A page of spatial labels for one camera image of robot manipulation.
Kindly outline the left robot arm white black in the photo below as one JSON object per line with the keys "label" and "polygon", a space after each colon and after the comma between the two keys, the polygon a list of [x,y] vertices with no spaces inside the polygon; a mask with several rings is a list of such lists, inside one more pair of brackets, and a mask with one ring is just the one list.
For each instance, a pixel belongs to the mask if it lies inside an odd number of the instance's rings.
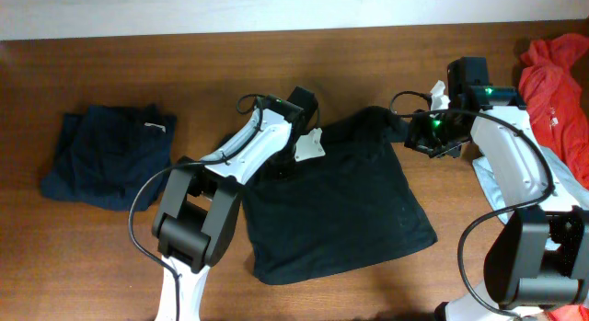
{"label": "left robot arm white black", "polygon": [[248,123],[199,161],[182,157],[170,170],[152,234],[164,279],[159,320],[197,320],[207,275],[233,239],[243,189],[265,164],[292,166],[323,156],[314,93],[255,96]]}

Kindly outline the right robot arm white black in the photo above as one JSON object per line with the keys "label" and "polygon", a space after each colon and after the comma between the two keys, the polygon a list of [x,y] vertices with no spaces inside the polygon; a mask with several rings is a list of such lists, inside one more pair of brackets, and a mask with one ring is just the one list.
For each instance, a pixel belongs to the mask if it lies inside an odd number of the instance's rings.
{"label": "right robot arm white black", "polygon": [[474,220],[459,242],[502,214],[507,223],[484,259],[483,281],[440,304],[438,320],[527,320],[588,303],[588,211],[560,183],[532,132],[517,89],[495,86],[483,57],[447,66],[446,86],[421,97],[406,147],[431,158],[457,157],[472,142],[487,158],[503,205]]}

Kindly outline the black t-shirt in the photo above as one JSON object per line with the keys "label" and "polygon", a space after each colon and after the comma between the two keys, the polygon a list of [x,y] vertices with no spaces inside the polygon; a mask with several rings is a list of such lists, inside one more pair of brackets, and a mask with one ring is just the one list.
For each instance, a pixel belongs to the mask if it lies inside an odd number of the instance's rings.
{"label": "black t-shirt", "polygon": [[393,143],[409,124],[373,106],[323,127],[325,154],[246,185],[253,275],[285,285],[403,258],[437,235],[410,190]]}

